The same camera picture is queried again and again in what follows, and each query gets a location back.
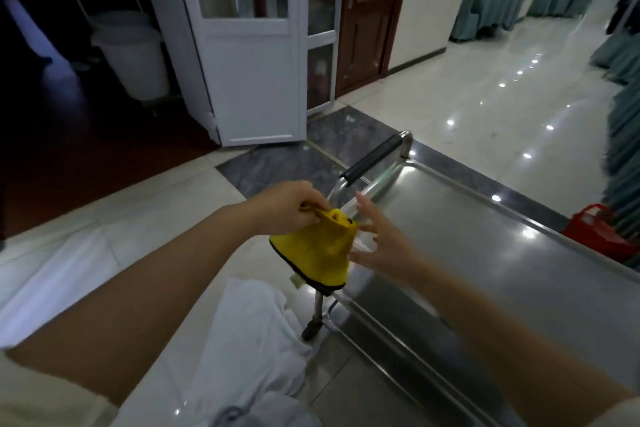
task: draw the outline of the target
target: sleeve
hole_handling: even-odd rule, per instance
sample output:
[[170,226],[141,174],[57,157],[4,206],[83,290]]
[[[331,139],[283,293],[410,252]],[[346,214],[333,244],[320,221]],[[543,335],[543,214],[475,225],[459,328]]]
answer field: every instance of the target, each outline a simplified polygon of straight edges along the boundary
[[75,383],[22,367],[0,350],[0,424],[107,427],[118,409]]
[[640,427],[640,397],[616,405],[588,427]]

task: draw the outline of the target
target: yellow cloth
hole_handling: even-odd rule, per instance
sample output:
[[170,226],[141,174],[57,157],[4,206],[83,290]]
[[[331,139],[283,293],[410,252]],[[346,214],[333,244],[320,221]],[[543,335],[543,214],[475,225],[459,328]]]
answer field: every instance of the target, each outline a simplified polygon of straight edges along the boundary
[[320,223],[269,238],[276,252],[312,287],[325,293],[344,286],[358,225],[339,209],[313,210]]

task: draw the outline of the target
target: white bucket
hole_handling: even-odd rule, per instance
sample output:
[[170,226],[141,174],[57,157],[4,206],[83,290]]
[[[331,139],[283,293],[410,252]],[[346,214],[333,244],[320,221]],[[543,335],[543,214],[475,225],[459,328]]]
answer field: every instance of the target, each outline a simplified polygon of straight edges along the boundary
[[94,29],[120,26],[151,26],[151,17],[140,10],[110,10],[89,16]]
[[161,42],[160,32],[148,26],[112,26],[92,36],[127,94],[140,101],[169,93]]

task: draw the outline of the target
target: metal tray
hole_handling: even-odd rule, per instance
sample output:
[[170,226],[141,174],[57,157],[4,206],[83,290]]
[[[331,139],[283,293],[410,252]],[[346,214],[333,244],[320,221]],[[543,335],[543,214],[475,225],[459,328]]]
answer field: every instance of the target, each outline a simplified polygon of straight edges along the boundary
[[[409,132],[395,135],[345,172],[335,190],[401,146],[401,157],[364,193],[428,257],[640,392],[639,275],[415,162],[411,141]],[[355,201],[343,211],[358,219]],[[356,246],[370,250],[374,243],[362,234]],[[328,309],[318,296],[315,319],[344,334],[434,423],[524,425],[460,338],[413,291],[351,264]]]

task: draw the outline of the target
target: red bag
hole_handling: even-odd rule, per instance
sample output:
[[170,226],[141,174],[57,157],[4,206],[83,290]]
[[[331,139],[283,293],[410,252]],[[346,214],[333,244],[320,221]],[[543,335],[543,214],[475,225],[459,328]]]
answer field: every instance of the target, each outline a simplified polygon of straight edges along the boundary
[[[596,215],[589,211],[599,210]],[[578,243],[587,245],[592,250],[623,263],[633,257],[640,246],[629,243],[618,235],[607,222],[612,215],[611,209],[603,204],[591,204],[573,215],[564,229],[563,235]]]

